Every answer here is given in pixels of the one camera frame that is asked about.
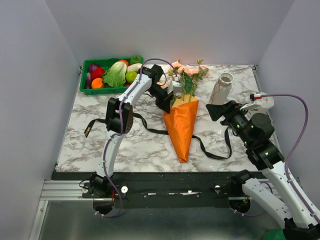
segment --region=green plastic crate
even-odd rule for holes
[[[97,95],[97,94],[120,94],[126,91],[128,88],[127,86],[85,89],[88,67],[90,64],[98,64],[104,70],[108,70],[114,63],[118,62],[121,59],[124,59],[130,62],[131,57],[85,60],[83,62],[83,68],[82,68],[82,77],[81,77],[80,88],[79,88],[80,92],[83,92],[85,95]]]

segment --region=leafy green cabbage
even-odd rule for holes
[[[122,87],[126,82],[127,65],[122,61],[113,64],[102,76],[103,83],[110,87]]]

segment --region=orange paper bag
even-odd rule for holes
[[[164,123],[180,163],[188,161],[198,103],[198,99],[187,94],[184,100],[177,99],[174,102],[169,114],[164,113]]]

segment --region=marble tabletop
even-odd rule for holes
[[[209,68],[207,78],[198,82],[195,97],[199,99],[193,134],[200,137],[208,152],[227,157],[225,143],[226,127],[220,121],[213,122],[205,105],[219,75],[231,73],[234,82],[227,101],[245,103],[250,92],[257,92],[258,86],[249,65],[205,65]],[[169,66],[161,65],[165,73]],[[85,95],[76,93],[64,141],[61,147],[57,172],[94,172],[99,162],[106,137],[106,126],[96,122],[88,138],[84,131],[88,123],[96,118],[105,118],[107,102],[119,94]],[[163,111],[156,107],[155,99],[142,95],[133,108],[147,121],[149,128],[165,130]],[[134,119],[131,131],[123,139],[117,154],[115,172],[230,172],[247,169],[257,171],[245,153],[246,149],[239,137],[230,132],[232,156],[226,160],[208,158],[200,148],[200,143],[192,139],[187,163],[180,163],[169,136],[147,131],[140,119]]]

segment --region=white wall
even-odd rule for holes
[[[309,123],[290,168],[320,208],[320,1],[295,0],[258,66],[267,93],[293,93],[305,99]],[[304,123],[303,105],[277,97],[271,114],[282,150],[287,156]]]
[[[294,0],[46,0],[71,51],[257,64]]]
[[[0,1],[0,239],[27,240],[79,67],[44,0]]]

